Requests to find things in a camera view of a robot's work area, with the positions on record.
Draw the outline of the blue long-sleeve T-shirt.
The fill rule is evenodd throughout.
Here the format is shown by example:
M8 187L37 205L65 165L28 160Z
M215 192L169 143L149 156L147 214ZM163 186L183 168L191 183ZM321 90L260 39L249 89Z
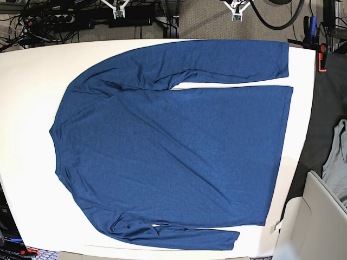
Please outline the blue long-sleeve T-shirt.
M138 48L73 80L50 135L56 174L91 224L122 242L230 250L265 224L293 88L285 42Z

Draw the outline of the black power strip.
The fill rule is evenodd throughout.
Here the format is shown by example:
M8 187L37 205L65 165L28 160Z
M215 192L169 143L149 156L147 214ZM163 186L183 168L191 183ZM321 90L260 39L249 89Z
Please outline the black power strip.
M43 18L44 23L50 23L50 24L68 24L73 23L75 21L74 15L68 15L68 14L58 14L58 15L49 15L45 16Z

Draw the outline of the grey cloth in bin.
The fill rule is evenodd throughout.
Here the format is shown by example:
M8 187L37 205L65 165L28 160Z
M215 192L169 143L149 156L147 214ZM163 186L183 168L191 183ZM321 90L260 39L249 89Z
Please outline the grey cloth in bin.
M346 207L346 119L334 127L331 151L323 165L322 179Z

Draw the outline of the red clamp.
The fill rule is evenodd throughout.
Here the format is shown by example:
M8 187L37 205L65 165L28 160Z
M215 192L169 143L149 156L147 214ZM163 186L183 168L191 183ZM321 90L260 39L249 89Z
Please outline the red clamp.
M318 52L318 71L326 72L325 63L327 56L327 46L325 44L321 44Z

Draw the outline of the white plastic bin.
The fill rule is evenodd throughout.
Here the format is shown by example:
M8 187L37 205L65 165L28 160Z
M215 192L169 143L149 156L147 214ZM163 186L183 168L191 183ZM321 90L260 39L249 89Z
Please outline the white plastic bin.
M346 259L346 208L314 172L291 199L273 259Z

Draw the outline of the black box with label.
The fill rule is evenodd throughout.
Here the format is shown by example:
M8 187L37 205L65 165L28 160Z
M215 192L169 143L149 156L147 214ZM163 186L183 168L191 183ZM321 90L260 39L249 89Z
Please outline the black box with label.
M1 259L23 259L21 252L25 250L21 235L8 207L1 206Z

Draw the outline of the blue handled tool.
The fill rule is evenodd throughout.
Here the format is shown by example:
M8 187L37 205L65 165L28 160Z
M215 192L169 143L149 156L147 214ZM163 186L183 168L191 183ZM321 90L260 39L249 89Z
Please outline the blue handled tool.
M310 38L315 38L317 32L317 18L316 16L310 17Z

